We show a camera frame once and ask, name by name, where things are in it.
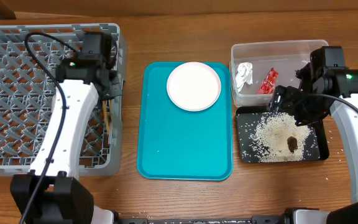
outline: white plate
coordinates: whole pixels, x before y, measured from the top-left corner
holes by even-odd
[[[221,94],[221,80],[208,65],[188,62],[177,66],[167,82],[168,96],[178,107],[201,111],[212,106]]]

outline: gray plastic crate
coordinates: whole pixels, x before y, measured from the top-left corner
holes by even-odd
[[[127,44],[117,24],[58,24],[36,26],[0,26],[0,175],[26,173],[36,157],[51,115],[55,86],[33,62],[24,47],[29,32],[44,32],[79,49],[85,32],[111,34],[117,49],[118,71],[122,89],[126,77]],[[55,74],[61,59],[72,51],[55,41],[35,35],[30,46],[36,57]],[[122,121],[121,96],[112,100],[112,122],[108,136],[103,115],[95,108],[85,132],[80,156],[80,175],[114,175],[120,167]]]

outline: blue tray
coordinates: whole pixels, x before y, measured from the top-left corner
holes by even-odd
[[[224,180],[233,170],[230,73],[205,63],[221,79],[215,104],[185,111],[172,103],[167,80],[184,62],[154,62],[144,72],[137,169],[149,179]]]

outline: red candy wrapper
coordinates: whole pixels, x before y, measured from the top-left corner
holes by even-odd
[[[273,68],[267,74],[264,82],[260,86],[259,90],[256,92],[257,94],[271,94],[274,92],[275,81],[278,77],[278,72],[276,72]]]

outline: white cloth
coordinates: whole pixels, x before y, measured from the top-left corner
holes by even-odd
[[[236,75],[237,91],[240,92],[244,83],[252,84],[252,64],[249,62],[240,63]]]

